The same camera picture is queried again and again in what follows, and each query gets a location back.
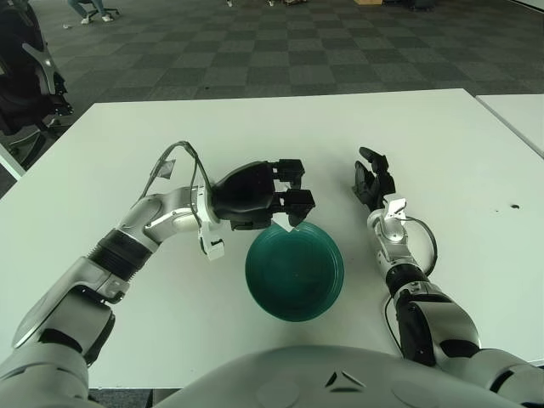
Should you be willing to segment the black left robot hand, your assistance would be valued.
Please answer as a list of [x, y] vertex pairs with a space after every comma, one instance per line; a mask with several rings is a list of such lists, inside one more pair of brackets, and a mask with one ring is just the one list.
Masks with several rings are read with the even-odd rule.
[[280, 213], [296, 227], [315, 208], [311, 191], [302, 188], [304, 174], [299, 159], [248, 163], [212, 187], [212, 210], [232, 230], [265, 230]]

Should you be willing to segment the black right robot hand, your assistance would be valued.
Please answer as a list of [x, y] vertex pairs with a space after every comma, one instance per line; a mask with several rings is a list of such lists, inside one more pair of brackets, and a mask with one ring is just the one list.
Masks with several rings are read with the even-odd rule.
[[384, 196], [396, 192], [394, 179], [388, 171], [389, 164], [385, 155], [366, 147], [360, 147], [359, 153], [370, 163], [371, 169], [366, 168], [361, 161], [355, 162], [352, 190], [361, 204], [373, 212], [385, 207]]

